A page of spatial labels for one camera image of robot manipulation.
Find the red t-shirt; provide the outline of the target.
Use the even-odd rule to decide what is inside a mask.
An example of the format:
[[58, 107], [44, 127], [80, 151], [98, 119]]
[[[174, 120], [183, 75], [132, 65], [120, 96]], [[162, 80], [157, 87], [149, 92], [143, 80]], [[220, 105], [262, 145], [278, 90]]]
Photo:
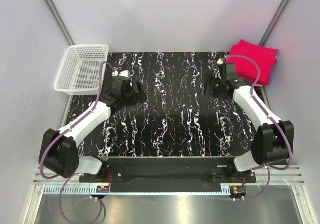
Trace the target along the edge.
[[271, 72], [277, 61], [279, 49], [264, 47], [241, 39], [233, 45], [230, 50], [228, 63], [235, 63], [239, 76], [249, 79], [252, 83], [257, 78], [257, 68], [249, 60], [240, 56], [245, 56], [257, 63], [260, 69], [260, 77], [257, 84], [267, 86], [271, 82]]

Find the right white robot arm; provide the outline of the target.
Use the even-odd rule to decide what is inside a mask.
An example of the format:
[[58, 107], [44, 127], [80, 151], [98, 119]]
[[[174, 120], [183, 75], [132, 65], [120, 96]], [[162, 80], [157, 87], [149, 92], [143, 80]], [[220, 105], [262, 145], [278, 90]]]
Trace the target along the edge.
[[230, 160], [222, 171], [221, 179], [242, 181], [256, 169], [275, 168], [275, 163], [287, 161], [283, 170], [290, 167], [293, 157], [294, 125], [275, 115], [261, 100], [253, 84], [239, 77], [234, 63], [218, 60], [218, 72], [207, 73], [201, 94], [214, 97], [232, 97], [252, 121], [256, 134], [250, 151]]

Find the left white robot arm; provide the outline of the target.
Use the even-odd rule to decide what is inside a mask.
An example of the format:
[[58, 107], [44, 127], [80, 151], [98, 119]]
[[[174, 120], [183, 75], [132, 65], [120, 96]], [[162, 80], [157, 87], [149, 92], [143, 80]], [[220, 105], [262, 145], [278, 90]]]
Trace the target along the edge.
[[40, 174], [45, 179], [47, 168], [52, 178], [70, 178], [75, 174], [90, 174], [98, 182], [104, 181], [108, 170], [103, 161], [94, 156], [78, 153], [81, 142], [101, 123], [118, 111], [147, 101], [143, 84], [130, 77], [117, 76], [111, 87], [100, 91], [97, 99], [78, 118], [59, 130], [48, 129], [42, 139], [39, 155]]

